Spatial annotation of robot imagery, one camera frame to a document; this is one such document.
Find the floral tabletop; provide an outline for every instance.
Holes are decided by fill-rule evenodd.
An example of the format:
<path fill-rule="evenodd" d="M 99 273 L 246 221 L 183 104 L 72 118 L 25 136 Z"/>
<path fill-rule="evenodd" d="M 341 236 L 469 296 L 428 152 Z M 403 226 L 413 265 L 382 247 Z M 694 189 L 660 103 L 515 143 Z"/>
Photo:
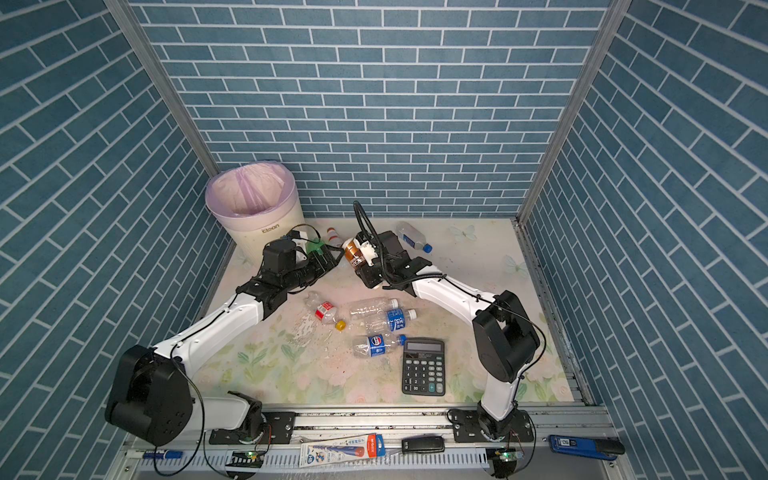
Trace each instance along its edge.
<path fill-rule="evenodd" d="M 390 230 L 397 219 L 375 219 L 378 231 Z M 533 283 L 510 220 L 409 219 L 433 246 L 421 253 L 448 275 L 481 290 L 509 290 L 520 298 L 528 316 L 548 335 Z M 341 237 L 357 232 L 354 219 L 313 219 L 321 233 L 335 227 Z M 213 308 L 224 304 L 236 286 L 256 273 L 245 256 L 235 253 L 220 283 Z M 338 306 L 348 326 L 342 332 L 319 323 L 303 305 L 306 295 L 289 296 L 275 313 L 232 340 L 206 362 L 194 377 L 206 396 L 238 390 L 265 404 L 402 404 L 477 402 L 487 373 L 478 359 L 472 327 L 434 303 L 398 290 L 368 290 L 345 261 L 311 290 Z M 445 342 L 446 393 L 442 397 L 408 396 L 400 389 L 402 355 L 374 358 L 353 355 L 356 335 L 365 327 L 349 322 L 345 305 L 355 300 L 398 298 L 418 318 L 402 332 Z M 548 342 L 541 361 L 528 371 L 518 391 L 520 402 L 572 402 L 560 359 Z"/>

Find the brick wall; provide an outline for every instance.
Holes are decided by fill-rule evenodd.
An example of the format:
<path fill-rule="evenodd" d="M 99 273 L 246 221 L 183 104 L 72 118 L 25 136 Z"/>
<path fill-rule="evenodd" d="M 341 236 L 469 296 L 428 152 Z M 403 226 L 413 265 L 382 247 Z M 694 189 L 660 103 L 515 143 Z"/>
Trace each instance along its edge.
<path fill-rule="evenodd" d="M 0 12 L 0 478 L 98 477 L 116 356 L 190 322 L 229 239 L 101 0 Z"/>
<path fill-rule="evenodd" d="M 608 0 L 131 2 L 223 169 L 308 217 L 511 217 Z"/>
<path fill-rule="evenodd" d="M 634 0 L 529 225 L 638 478 L 768 478 L 767 26 Z"/>

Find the trash can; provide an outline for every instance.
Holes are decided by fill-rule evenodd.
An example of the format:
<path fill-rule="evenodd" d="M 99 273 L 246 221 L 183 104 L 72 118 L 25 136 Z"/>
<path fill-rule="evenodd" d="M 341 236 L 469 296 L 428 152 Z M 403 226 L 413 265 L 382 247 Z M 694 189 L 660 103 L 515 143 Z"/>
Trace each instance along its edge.
<path fill-rule="evenodd" d="M 278 162 L 218 174 L 208 181 L 205 203 L 254 266 L 261 265 L 267 242 L 304 223 L 296 181 Z"/>

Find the robotic arm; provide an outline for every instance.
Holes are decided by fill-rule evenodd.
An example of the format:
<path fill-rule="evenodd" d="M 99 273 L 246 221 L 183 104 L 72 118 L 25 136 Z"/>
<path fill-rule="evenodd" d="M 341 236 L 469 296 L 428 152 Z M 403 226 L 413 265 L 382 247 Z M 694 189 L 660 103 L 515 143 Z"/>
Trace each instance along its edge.
<path fill-rule="evenodd" d="M 540 346 L 520 300 L 506 291 L 494 295 L 476 290 L 441 273 L 428 260 L 411 259 L 393 232 L 377 233 L 362 206 L 355 204 L 361 226 L 355 242 L 369 244 L 361 249 L 368 252 L 369 262 L 356 274 L 368 288 L 387 282 L 385 289 L 432 301 L 472 325 L 480 361 L 488 371 L 477 423 L 488 438 L 504 438 L 519 420 L 514 398 L 521 374 Z M 203 426 L 256 439 L 264 428 L 261 402 L 230 392 L 230 397 L 206 398 L 204 409 L 202 399 L 195 402 L 190 394 L 190 386 L 197 391 L 190 377 L 221 347 L 266 319 L 291 290 L 312 285 L 341 258 L 332 253 L 341 249 L 322 245 L 307 253 L 305 244 L 295 230 L 268 243 L 259 273 L 238 287 L 227 305 L 150 349 L 136 345 L 127 350 L 115 373 L 107 421 L 157 446 Z"/>

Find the calculator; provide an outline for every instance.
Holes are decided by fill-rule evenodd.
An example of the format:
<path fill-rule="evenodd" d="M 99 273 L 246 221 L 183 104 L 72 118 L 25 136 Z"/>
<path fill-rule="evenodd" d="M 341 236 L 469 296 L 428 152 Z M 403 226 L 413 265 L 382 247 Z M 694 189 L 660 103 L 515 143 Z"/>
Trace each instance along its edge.
<path fill-rule="evenodd" d="M 445 395 L 445 344 L 441 340 L 408 338 L 402 351 L 402 392 Z"/>

